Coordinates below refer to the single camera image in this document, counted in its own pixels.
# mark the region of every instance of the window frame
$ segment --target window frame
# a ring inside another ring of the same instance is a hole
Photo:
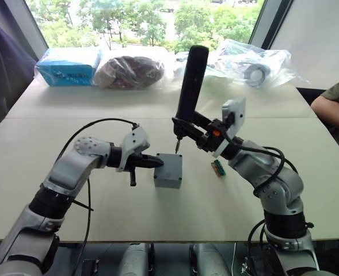
[[[271,48],[294,0],[265,0],[255,23],[249,44]]]
[[[49,48],[25,0],[3,0],[38,59]]]

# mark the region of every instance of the blue box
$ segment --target blue box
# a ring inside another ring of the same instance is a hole
[[[101,53],[96,47],[50,48],[36,63],[50,86],[91,86]]]

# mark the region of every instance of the white table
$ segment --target white table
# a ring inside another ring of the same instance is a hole
[[[248,100],[248,118],[239,136],[285,153],[304,180],[302,198],[307,221],[315,224],[313,238],[339,239],[338,145],[290,85],[263,96],[241,91],[230,92],[232,97],[243,94]],[[45,88],[34,81],[0,124],[0,239],[38,190],[65,141],[94,118],[137,121],[150,137],[148,154],[173,152],[176,141],[170,118],[177,108],[178,90],[160,92]],[[226,93],[212,98],[203,94],[197,110],[219,117]],[[119,122],[104,122],[84,133],[119,144],[129,130]],[[89,240],[245,241],[263,217],[251,185],[224,159],[220,161],[227,176],[218,178],[210,166],[212,156],[190,139],[182,141],[180,151],[184,176],[179,190],[154,188],[152,169],[137,169],[137,187],[129,187],[128,173],[111,168],[93,171],[95,212]],[[86,197],[85,187],[79,200],[86,202]],[[61,240],[82,240],[85,226],[86,211],[72,206],[59,232]]]
[[[171,118],[180,96],[180,83],[165,90],[104,90],[98,87],[49,87],[34,80],[7,118]],[[316,117],[291,84],[260,91],[235,84],[204,85],[196,110],[221,117],[228,99],[246,97],[246,118]]]
[[[88,121],[25,118],[0,125],[0,239],[32,199],[64,141]],[[137,121],[150,135],[149,154],[173,152],[169,119]],[[107,122],[85,134],[119,143],[128,131],[129,126]],[[313,238],[339,238],[339,147],[324,126],[316,118],[250,118],[239,135],[283,150],[304,180],[302,198],[307,221],[315,224]],[[137,169],[137,187],[129,187],[128,173],[111,168],[94,171],[89,240],[245,241],[262,219],[251,185],[223,159],[227,176],[217,178],[211,155],[189,139],[183,140],[181,153],[184,175],[179,190],[154,188],[153,170]],[[86,189],[79,199],[86,202]],[[81,240],[85,225],[86,211],[73,206],[61,228],[61,240]]]

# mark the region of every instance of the black handle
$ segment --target black handle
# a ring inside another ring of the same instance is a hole
[[[208,55],[209,49],[204,46],[194,45],[189,51],[176,114],[176,118],[180,120],[193,121],[193,114],[197,99],[199,98],[201,84],[203,83]]]
[[[130,178],[130,183],[129,185],[131,187],[135,187],[136,186],[136,173],[135,173],[135,167],[131,168],[129,170],[129,178]]]

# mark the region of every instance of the transparent plastic wrap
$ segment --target transparent plastic wrap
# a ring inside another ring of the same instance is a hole
[[[35,79],[50,86],[91,86],[100,55],[97,47],[47,49],[35,65]]]
[[[113,89],[160,89],[173,79],[174,53],[164,47],[133,46],[106,51],[94,84]]]
[[[211,56],[209,66],[239,85],[276,87],[299,77],[287,50],[263,50],[227,39]]]
[[[214,64],[211,63],[214,58],[212,57],[215,53],[210,52],[208,58],[207,68],[204,74],[203,86],[212,86],[212,85],[225,85],[227,86],[232,82],[232,79],[224,74],[223,72],[217,70]],[[178,52],[175,55],[175,65],[174,65],[174,80],[178,83],[182,82],[183,76],[185,74],[185,68],[187,64],[188,52]]]

